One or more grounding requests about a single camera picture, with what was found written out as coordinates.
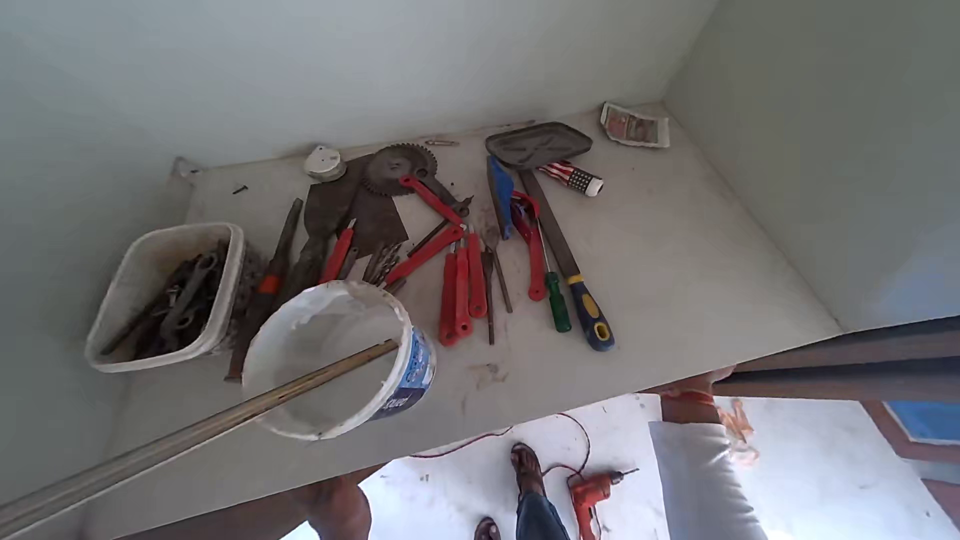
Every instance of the person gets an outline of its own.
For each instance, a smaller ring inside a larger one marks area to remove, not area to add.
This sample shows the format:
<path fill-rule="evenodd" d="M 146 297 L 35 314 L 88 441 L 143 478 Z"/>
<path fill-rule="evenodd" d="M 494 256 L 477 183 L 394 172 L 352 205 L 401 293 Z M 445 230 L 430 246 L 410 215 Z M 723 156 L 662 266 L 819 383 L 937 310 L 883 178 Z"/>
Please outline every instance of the person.
<path fill-rule="evenodd" d="M 733 473 L 725 428 L 713 404 L 713 384 L 731 371 L 712 371 L 651 390 L 660 394 L 662 421 L 650 423 L 650 436 L 671 540 L 766 539 Z M 519 489 L 516 539 L 570 540 L 546 497 L 537 454 L 517 443 L 510 459 Z M 323 540 L 367 540 L 370 503 L 356 481 L 344 476 L 304 488 L 309 489 L 296 499 Z M 499 527 L 484 518 L 473 538 L 499 540 Z"/>

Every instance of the blue and yellow handle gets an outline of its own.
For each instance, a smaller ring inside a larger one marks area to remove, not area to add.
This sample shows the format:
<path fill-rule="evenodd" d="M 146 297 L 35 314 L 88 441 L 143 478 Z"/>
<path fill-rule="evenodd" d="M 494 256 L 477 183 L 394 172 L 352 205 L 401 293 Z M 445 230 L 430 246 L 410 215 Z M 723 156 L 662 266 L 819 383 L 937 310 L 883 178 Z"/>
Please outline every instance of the blue and yellow handle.
<path fill-rule="evenodd" d="M 584 277 L 578 274 L 567 278 L 566 283 L 570 285 L 573 305 L 577 309 L 580 326 L 583 327 L 584 334 L 587 336 L 587 343 L 594 351 L 609 351 L 616 344 L 613 340 L 613 331 L 610 329 L 607 317 L 587 290 Z"/>

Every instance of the sandal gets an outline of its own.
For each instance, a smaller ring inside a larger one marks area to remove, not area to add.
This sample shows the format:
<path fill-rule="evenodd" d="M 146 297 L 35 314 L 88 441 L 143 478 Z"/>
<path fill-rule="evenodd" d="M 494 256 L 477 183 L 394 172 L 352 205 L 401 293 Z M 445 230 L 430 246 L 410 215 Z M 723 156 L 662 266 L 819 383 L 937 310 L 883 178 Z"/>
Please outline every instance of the sandal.
<path fill-rule="evenodd" d="M 533 467 L 528 467 L 520 461 L 521 454 L 528 454 L 533 458 L 528 459 L 528 461 L 532 461 L 534 463 Z M 543 472 L 540 470 L 540 460 L 537 459 L 537 453 L 535 453 L 532 448 L 523 443 L 514 444 L 514 447 L 510 449 L 510 462 L 514 464 L 514 470 L 516 471 L 516 487 L 520 490 L 520 497 L 523 496 L 525 491 L 528 491 L 524 489 L 523 486 L 524 484 L 529 485 L 529 480 L 533 481 L 537 486 L 540 487 L 541 495 L 546 495 L 546 488 L 543 487 Z"/>
<path fill-rule="evenodd" d="M 496 526 L 493 518 L 480 520 L 473 532 L 473 540 L 500 540 L 500 528 Z"/>

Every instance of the white sleeve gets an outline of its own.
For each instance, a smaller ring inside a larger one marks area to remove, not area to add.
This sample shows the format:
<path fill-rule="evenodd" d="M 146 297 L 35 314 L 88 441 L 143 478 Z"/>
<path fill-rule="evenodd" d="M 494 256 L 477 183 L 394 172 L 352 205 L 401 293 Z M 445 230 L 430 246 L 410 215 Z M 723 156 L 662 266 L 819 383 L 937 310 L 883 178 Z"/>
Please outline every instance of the white sleeve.
<path fill-rule="evenodd" d="M 766 540 L 720 424 L 651 422 L 670 540 Z"/>

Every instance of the white shelf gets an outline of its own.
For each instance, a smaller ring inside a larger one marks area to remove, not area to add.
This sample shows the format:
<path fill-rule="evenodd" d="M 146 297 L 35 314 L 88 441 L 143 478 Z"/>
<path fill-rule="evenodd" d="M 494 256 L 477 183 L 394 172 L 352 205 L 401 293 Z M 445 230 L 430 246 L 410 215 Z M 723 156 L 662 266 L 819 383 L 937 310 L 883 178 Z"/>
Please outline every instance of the white shelf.
<path fill-rule="evenodd" d="M 840 333 L 676 122 L 671 148 L 647 150 L 607 140 L 596 111 L 561 121 L 593 137 L 593 149 L 575 161 L 602 176 L 604 190 L 587 198 L 545 177 L 540 182 L 611 322 L 616 349 L 595 353 L 575 320 L 571 332 L 553 330 L 548 304 L 526 298 L 526 247 L 512 239 L 499 254 L 515 312 L 507 315 L 494 288 L 496 345 L 477 324 L 471 338 L 441 348 L 437 379 L 414 408 L 310 444 L 246 426 L 104 496 L 88 516 L 89 537 L 157 527 Z M 495 131 L 445 136 L 460 146 L 434 148 L 441 181 L 453 183 L 458 197 L 475 196 L 470 220 L 478 227 L 493 219 L 483 141 Z M 351 149 L 345 159 L 380 146 Z M 305 197 L 310 184 L 302 160 L 203 173 L 188 221 L 235 223 L 254 248 L 271 254 L 292 199 Z M 249 189 L 231 195 L 242 184 Z M 396 202 L 413 241 L 439 222 L 416 197 Z M 301 227 L 297 250 L 304 239 Z M 364 262 L 354 271 L 362 273 Z M 441 270 L 442 258 L 434 258 L 397 295 L 414 323 L 433 334 Z M 210 357 L 133 374 L 113 451 L 239 402 L 239 387 L 223 382 L 227 365 L 226 357 Z"/>

